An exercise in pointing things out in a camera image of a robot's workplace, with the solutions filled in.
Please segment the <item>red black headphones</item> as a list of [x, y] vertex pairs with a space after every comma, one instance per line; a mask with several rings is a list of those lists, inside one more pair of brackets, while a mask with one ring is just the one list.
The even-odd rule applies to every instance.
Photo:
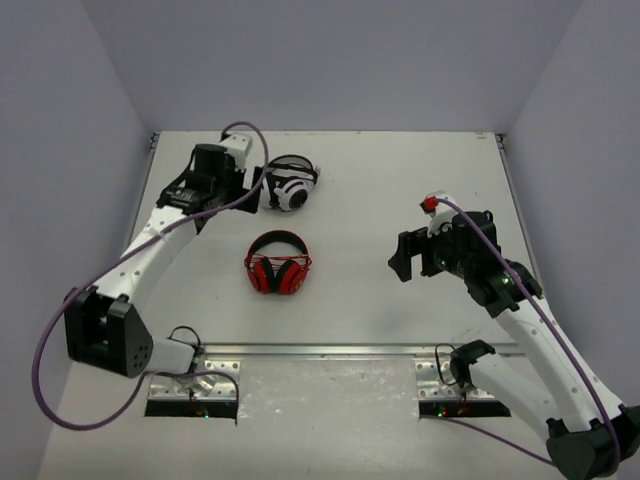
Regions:
[[[286, 244], [294, 255], [269, 256], [261, 250], [271, 244]], [[244, 268], [253, 288], [262, 294], [295, 294], [304, 283], [312, 265], [305, 242], [295, 233], [272, 230], [257, 237], [244, 259]]]

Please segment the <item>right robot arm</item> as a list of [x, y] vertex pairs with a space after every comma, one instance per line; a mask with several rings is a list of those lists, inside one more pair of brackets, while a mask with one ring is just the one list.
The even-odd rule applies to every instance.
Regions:
[[388, 261], [402, 282], [421, 274], [461, 279], [472, 300], [523, 350], [542, 383], [511, 368], [495, 347], [475, 340], [454, 348], [449, 371], [461, 391], [479, 388], [524, 421], [567, 479], [615, 474], [639, 448], [639, 409], [627, 406], [588, 366], [554, 318], [537, 279], [506, 259], [490, 211], [462, 211], [427, 200], [427, 226], [399, 233]]

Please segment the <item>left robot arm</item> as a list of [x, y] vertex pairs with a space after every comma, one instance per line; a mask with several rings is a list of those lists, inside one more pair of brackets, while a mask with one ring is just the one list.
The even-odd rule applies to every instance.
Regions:
[[240, 133], [193, 147], [187, 167], [161, 191], [123, 263], [82, 289], [66, 309], [72, 360], [128, 378], [189, 371], [194, 347], [153, 337], [142, 309], [175, 257], [206, 225], [205, 211], [231, 205], [256, 212], [258, 196], [243, 186], [251, 147], [251, 138]]

